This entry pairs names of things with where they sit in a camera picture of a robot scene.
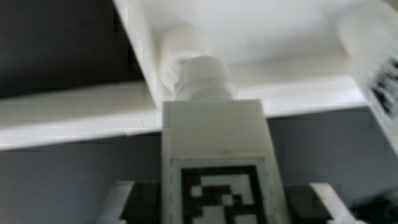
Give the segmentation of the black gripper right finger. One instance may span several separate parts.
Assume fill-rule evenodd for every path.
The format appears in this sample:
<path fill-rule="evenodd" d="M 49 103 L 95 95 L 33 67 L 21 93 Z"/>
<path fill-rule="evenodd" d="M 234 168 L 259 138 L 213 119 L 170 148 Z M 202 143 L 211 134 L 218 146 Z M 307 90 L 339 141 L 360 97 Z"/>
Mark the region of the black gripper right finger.
<path fill-rule="evenodd" d="M 330 215 L 326 224 L 367 224 L 355 218 L 332 186 L 326 183 L 310 183 L 310 188 Z"/>

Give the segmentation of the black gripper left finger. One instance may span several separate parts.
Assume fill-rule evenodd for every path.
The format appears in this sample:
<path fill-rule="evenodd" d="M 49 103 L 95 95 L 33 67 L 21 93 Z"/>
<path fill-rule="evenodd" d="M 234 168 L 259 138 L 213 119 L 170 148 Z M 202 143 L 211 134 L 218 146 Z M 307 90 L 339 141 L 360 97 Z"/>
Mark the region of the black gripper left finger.
<path fill-rule="evenodd" d="M 95 219 L 95 224 L 125 224 L 122 212 L 125 208 L 131 189 L 134 186 L 133 181 L 117 181 L 104 199 L 101 213 Z"/>

